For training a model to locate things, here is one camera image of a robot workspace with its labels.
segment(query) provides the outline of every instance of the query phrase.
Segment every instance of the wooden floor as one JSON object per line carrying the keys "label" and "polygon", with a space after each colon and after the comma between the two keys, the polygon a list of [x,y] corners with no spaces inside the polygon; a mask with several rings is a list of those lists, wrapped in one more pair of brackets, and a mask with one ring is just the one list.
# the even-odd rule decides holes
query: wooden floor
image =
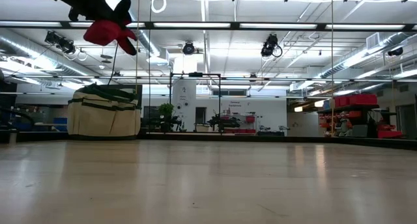
{"label": "wooden floor", "polygon": [[417,152],[42,142],[0,148],[0,223],[416,223]]}

